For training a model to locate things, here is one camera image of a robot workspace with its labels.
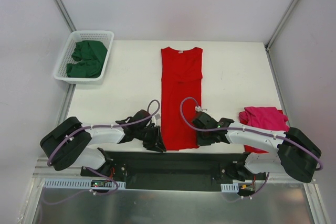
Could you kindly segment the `white plastic basket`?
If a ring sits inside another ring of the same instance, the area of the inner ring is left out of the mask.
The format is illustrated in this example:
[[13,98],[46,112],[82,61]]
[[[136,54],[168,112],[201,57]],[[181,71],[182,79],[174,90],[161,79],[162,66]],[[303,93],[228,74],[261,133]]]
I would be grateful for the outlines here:
[[[72,54],[75,50],[76,43],[83,40],[100,41],[107,49],[107,55],[102,65],[101,74],[96,78],[70,78],[67,76],[66,68],[68,63],[75,63]],[[114,40],[114,33],[106,30],[77,30],[73,31],[64,45],[61,54],[58,57],[54,68],[53,76],[56,80],[61,80],[69,84],[94,84],[100,85],[103,82],[107,63],[111,55],[112,43]]]

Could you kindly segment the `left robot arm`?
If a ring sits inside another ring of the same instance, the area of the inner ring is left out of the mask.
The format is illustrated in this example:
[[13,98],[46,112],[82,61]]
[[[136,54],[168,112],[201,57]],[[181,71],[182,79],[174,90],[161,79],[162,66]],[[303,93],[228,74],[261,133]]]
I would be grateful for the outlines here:
[[42,138],[40,147],[48,157],[47,165],[56,171],[74,166],[112,177],[116,168],[102,144],[123,144],[136,139],[146,150],[166,152],[160,126],[152,121],[153,117],[140,110],[110,125],[84,125],[72,116]]

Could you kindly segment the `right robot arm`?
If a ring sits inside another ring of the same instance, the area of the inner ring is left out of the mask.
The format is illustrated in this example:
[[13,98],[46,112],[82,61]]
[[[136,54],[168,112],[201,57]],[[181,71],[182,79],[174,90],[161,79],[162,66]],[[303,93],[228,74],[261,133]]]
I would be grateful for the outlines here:
[[298,128],[287,131],[265,130],[241,124],[232,119],[216,121],[205,112],[197,112],[192,119],[200,146],[214,143],[241,144],[264,151],[249,153],[236,166],[236,174],[248,179],[258,173],[281,173],[309,183],[321,168],[321,150]]

